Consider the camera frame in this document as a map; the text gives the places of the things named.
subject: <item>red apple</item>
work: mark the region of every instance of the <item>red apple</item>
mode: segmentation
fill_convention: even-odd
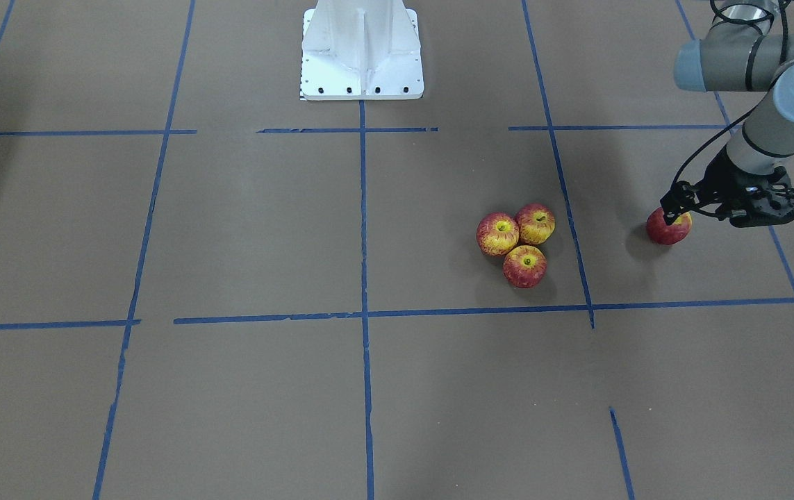
[[[504,256],[517,246],[520,229],[517,222],[504,212],[486,215],[477,225],[477,244],[488,256]]]
[[[554,232],[554,213],[541,203],[530,203],[517,212],[520,241],[523,244],[542,244]]]
[[[548,262],[542,251],[530,244],[521,244],[505,257],[502,272],[517,288],[532,288],[542,281]]]
[[[647,218],[647,236],[650,236],[650,240],[658,244],[675,244],[690,234],[693,216],[689,212],[684,212],[672,225],[665,224],[664,213],[660,206]]]

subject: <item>brown floor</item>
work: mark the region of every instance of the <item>brown floor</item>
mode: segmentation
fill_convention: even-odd
[[[794,498],[794,222],[642,228],[759,98],[674,85],[708,3],[409,0],[365,103],[314,4],[0,0],[0,499]]]

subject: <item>black cable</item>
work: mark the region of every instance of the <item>black cable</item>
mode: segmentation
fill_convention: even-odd
[[[786,3],[780,2],[780,22],[783,24],[783,48],[780,49],[781,66],[788,59],[788,15],[786,15],[785,9],[789,3],[791,0],[787,0]]]
[[[729,22],[730,24],[740,24],[740,25],[744,25],[744,26],[755,26],[756,24],[759,24],[761,22],[765,22],[766,20],[769,20],[769,22],[772,22],[774,20],[774,14],[772,14],[770,12],[764,14],[764,16],[759,17],[758,19],[752,19],[752,20],[729,18],[728,16],[724,15],[723,12],[721,12],[721,9],[718,9],[717,4],[715,3],[716,1],[717,0],[709,0],[709,4],[711,6],[711,12],[714,12],[715,13],[715,17],[717,17],[718,19],[721,19],[724,22]]]
[[[715,2],[716,0],[709,0],[709,4],[711,4],[711,9],[714,10],[715,15],[718,16],[718,18],[726,20],[726,22],[729,22],[731,24],[754,26],[759,22],[764,22],[764,20],[774,18],[774,16],[772,16],[770,12],[768,12],[768,14],[766,14],[764,17],[759,19],[743,20],[743,19],[728,18],[726,15],[720,12],[720,9],[718,9],[718,6]],[[783,23],[783,48],[781,48],[780,51],[780,64],[785,63],[788,57],[788,17],[786,16],[785,10],[786,7],[788,7],[788,5],[792,2],[793,0],[784,0],[779,3],[780,18],[781,18],[781,22]],[[770,85],[771,89],[776,82],[777,80],[774,80],[774,82],[771,83]],[[734,121],[732,124],[728,124],[728,126],[724,127],[723,130],[712,136],[711,139],[708,139],[707,142],[705,142],[702,146],[699,146],[699,149],[696,149],[696,151],[692,155],[690,155],[690,158],[687,158],[686,161],[682,165],[680,165],[680,168],[679,170],[677,170],[677,174],[675,174],[674,180],[672,181],[672,186],[677,184],[677,180],[679,180],[680,175],[684,173],[684,169],[688,167],[688,165],[696,158],[696,156],[699,156],[703,151],[705,151],[706,148],[708,148],[708,146],[711,146],[712,142],[718,140],[720,136],[724,135],[725,133],[732,130],[733,127],[738,126],[740,123],[742,123],[745,118],[749,117],[749,115],[752,114],[752,111],[755,111],[755,108],[746,111],[742,117],[736,118],[736,121]]]
[[[677,169],[677,174],[675,174],[675,178],[672,181],[672,186],[677,184],[677,179],[680,178],[680,174],[684,173],[684,169],[696,158],[696,156],[699,156],[699,154],[702,153],[703,151],[705,151],[705,149],[708,148],[708,146],[711,146],[712,142],[715,142],[715,140],[718,140],[718,138],[720,138],[720,136],[724,135],[725,133],[730,132],[730,130],[732,130],[733,127],[738,126],[740,123],[742,123],[742,121],[744,119],[748,118],[749,115],[752,114],[752,111],[755,111],[755,108],[752,108],[751,110],[746,111],[745,114],[743,114],[742,117],[736,118],[736,121],[734,121],[734,123],[728,124],[728,126],[724,127],[723,130],[721,130],[720,132],[714,134],[714,136],[712,136],[711,139],[706,140],[706,142],[702,146],[699,146],[699,149],[696,149],[696,151],[694,151],[694,153],[692,155],[690,155],[690,158],[687,158],[686,161],[684,162],[684,164],[680,165],[680,168]]]

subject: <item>apple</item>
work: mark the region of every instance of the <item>apple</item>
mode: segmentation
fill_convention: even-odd
[[[532,288],[542,281],[548,262],[542,251],[530,244],[521,244],[505,256],[502,272],[517,288]]]
[[[477,225],[477,244],[488,256],[504,256],[517,246],[520,228],[517,222],[504,212],[486,215]]]
[[[554,232],[554,213],[541,203],[530,203],[517,212],[520,241],[523,244],[542,244]]]
[[[650,240],[658,244],[675,244],[690,234],[693,216],[689,212],[684,212],[672,225],[665,224],[664,213],[660,206],[647,218],[647,236],[650,236]]]

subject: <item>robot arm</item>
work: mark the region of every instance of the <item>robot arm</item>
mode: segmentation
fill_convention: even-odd
[[[675,177],[661,199],[665,222],[695,211],[736,227],[787,224],[794,220],[794,187],[781,162],[794,155],[794,35],[766,35],[777,14],[784,17],[777,0],[729,0],[716,12],[707,37],[681,49],[677,85],[768,93],[733,124],[745,120],[704,179],[691,185]],[[715,203],[714,213],[702,210]]]

